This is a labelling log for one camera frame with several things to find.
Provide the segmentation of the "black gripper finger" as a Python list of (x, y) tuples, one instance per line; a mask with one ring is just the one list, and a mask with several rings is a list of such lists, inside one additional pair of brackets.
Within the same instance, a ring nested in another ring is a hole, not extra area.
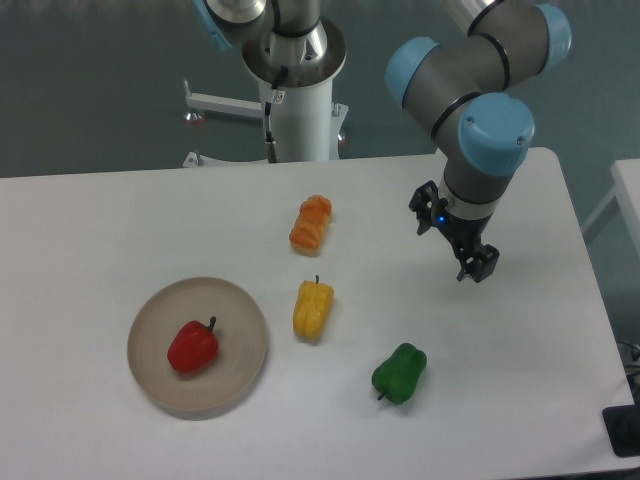
[(440, 197), (434, 181), (417, 188), (409, 202), (409, 209), (418, 222), (417, 234), (424, 234), (432, 227), (441, 229), (447, 223), (447, 205), (448, 201)]
[(500, 252), (490, 244), (475, 243), (470, 248), (455, 248), (454, 253), (459, 261), (458, 281), (471, 278), (480, 283), (493, 274)]

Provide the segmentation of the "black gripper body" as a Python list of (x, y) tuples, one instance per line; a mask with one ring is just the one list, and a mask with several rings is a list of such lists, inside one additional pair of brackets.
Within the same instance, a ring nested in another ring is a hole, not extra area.
[(480, 214), (458, 213), (447, 199), (439, 199), (432, 205), (432, 225), (448, 240), (455, 257), (494, 257), (495, 248), (485, 244), (482, 234), (493, 211)]

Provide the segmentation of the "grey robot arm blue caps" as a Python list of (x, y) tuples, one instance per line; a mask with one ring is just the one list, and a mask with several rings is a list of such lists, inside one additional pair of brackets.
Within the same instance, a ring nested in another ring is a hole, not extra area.
[[(332, 159), (340, 127), (332, 87), (346, 43), (319, 3), (199, 1), (195, 9), (219, 48), (241, 48), (259, 88), (268, 161)], [(441, 181), (411, 197), (418, 229), (438, 230), (460, 277), (479, 282), (499, 259), (482, 232), (535, 132), (530, 110), (508, 89), (562, 62), (572, 33), (564, 13), (549, 4), (450, 1), (447, 9), (464, 42), (444, 49), (428, 37), (413, 38), (391, 56), (384, 79), (446, 159)]]

